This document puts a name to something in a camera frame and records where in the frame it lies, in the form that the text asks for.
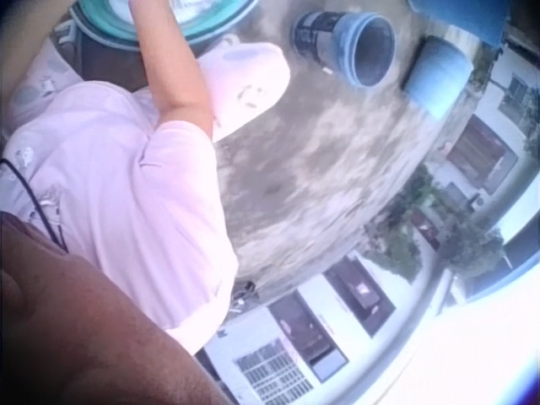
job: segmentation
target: bucket rim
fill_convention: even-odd
[[[354,47],[354,51],[351,52],[351,57],[348,58],[348,60],[346,61],[346,63],[348,64],[348,70],[349,70],[348,76],[350,77],[350,79],[352,79],[354,81],[353,85],[355,85],[356,87],[359,87],[359,88],[375,87],[388,74],[388,71],[392,67],[392,63],[394,62],[394,59],[395,59],[395,56],[396,56],[396,48],[397,48],[396,31],[394,30],[392,22],[388,18],[386,18],[384,15],[381,15],[379,13],[375,13],[375,12],[362,13],[362,12],[360,12],[360,13],[350,13],[350,14],[357,14],[358,17],[363,14],[362,15],[362,17],[363,17],[362,24],[360,24],[359,26],[356,27],[356,32],[354,33],[353,42],[355,44],[358,43],[358,40],[360,39],[360,36],[364,32],[364,29],[368,26],[368,24],[371,24],[374,21],[382,21],[387,26],[387,28],[389,29],[391,46],[390,46],[390,49],[388,50],[388,58],[386,59],[386,62],[384,64],[384,66],[385,66],[384,73],[374,83],[367,84],[366,82],[362,81],[359,78],[358,74],[356,73],[356,53],[358,51],[357,46]],[[343,49],[344,44],[340,43],[340,47]]]

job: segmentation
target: person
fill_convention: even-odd
[[[102,272],[33,225],[0,221],[0,403],[230,403]]]
[[[196,60],[168,0],[129,4],[148,77],[134,94],[84,82],[49,39],[14,86],[21,50],[6,46],[0,209],[88,260],[194,354],[225,318],[238,267],[213,142],[276,104],[290,71],[269,43]]]

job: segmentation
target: pink shirt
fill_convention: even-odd
[[[237,261],[213,144],[195,125],[152,127],[131,93],[63,90],[11,137],[4,157],[29,182],[67,248],[105,273],[190,353],[216,332]],[[0,208],[45,228],[5,165]]]

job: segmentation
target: skin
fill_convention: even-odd
[[[0,220],[2,403],[229,403],[105,275],[14,216]]]
[[[3,21],[3,106],[72,4],[27,0]],[[208,90],[167,2],[130,6],[160,122],[192,122],[211,138]],[[229,403],[102,272],[31,225],[6,213],[0,221],[1,403]]]
[[[73,3],[73,0],[26,0],[9,10],[1,28],[3,115],[43,41]],[[159,122],[191,122],[212,139],[210,93],[168,0],[130,0],[129,5]]]
[[[178,29],[169,0],[149,4],[129,2],[159,121],[191,122],[212,138],[212,103],[197,59]]]

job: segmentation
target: hand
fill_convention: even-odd
[[[227,403],[104,274],[14,216],[1,221],[4,394],[9,384],[39,398],[22,403]]]

